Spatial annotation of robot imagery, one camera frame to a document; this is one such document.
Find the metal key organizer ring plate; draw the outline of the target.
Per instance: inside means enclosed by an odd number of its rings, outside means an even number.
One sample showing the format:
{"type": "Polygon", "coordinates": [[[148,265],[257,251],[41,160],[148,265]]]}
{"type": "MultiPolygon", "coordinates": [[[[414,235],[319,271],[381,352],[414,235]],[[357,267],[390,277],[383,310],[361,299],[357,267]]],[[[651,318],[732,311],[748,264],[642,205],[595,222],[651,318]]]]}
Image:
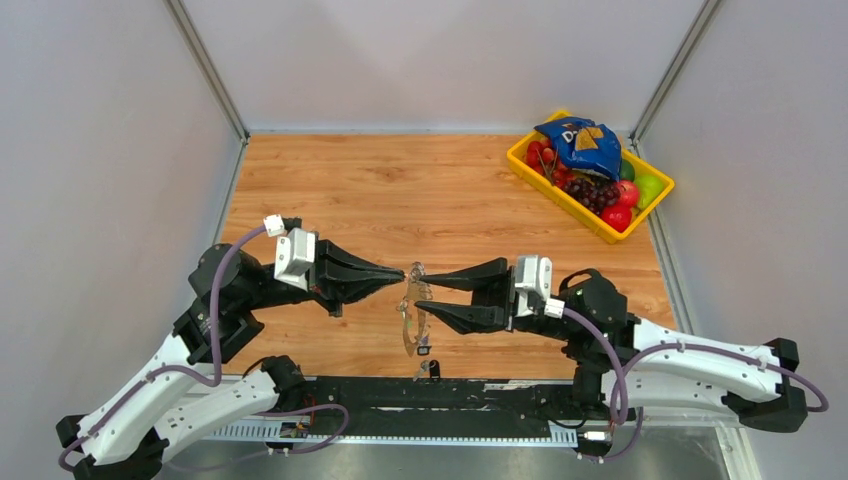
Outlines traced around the metal key organizer ring plate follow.
{"type": "Polygon", "coordinates": [[[407,275],[405,294],[397,307],[402,320],[403,346],[409,357],[417,356],[415,348],[421,338],[428,336],[430,339],[428,313],[415,306],[417,301],[433,299],[431,286],[419,280],[419,277],[425,274],[426,270],[421,262],[414,262],[411,265],[407,275]]]}

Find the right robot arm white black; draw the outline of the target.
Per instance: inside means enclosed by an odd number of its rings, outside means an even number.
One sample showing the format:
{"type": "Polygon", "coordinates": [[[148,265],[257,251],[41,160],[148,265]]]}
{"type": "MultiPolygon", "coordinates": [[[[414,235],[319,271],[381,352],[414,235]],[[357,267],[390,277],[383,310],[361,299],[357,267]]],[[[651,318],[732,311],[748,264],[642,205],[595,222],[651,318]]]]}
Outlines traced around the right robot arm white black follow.
{"type": "Polygon", "coordinates": [[[622,423],[639,408],[697,409],[773,433],[796,432],[806,420],[793,341],[739,345],[685,334],[632,313],[597,270],[561,282],[552,274],[549,258],[525,255],[427,275],[425,283],[466,291],[471,300],[417,307],[462,335],[507,331],[560,341],[576,365],[569,402],[584,417],[605,411],[622,423]]]}

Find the key black head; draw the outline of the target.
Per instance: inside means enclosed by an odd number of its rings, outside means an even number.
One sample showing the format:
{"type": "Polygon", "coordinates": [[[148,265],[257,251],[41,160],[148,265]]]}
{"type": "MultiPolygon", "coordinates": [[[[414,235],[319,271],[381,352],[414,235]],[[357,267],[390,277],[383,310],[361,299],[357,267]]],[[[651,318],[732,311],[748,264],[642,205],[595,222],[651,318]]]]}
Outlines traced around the key black head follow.
{"type": "Polygon", "coordinates": [[[424,360],[416,373],[412,376],[412,381],[417,382],[421,380],[440,380],[441,379],[441,366],[440,362],[435,359],[424,360]]]}

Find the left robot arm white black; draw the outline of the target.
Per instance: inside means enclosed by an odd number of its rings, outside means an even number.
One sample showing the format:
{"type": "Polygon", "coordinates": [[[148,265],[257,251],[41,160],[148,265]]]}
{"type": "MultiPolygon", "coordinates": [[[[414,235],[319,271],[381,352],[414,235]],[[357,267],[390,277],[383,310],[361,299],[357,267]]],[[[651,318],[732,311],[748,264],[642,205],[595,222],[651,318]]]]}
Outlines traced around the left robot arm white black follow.
{"type": "Polygon", "coordinates": [[[256,312],[314,302],[338,317],[405,275],[311,231],[285,226],[269,236],[277,246],[270,264],[242,241],[201,255],[189,278],[195,300],[152,358],[104,405],[57,423],[62,469],[77,479],[151,479],[188,446],[245,417],[292,417],[296,431],[312,425],[321,405],[286,355],[223,382],[223,366],[262,331],[256,312]]]}

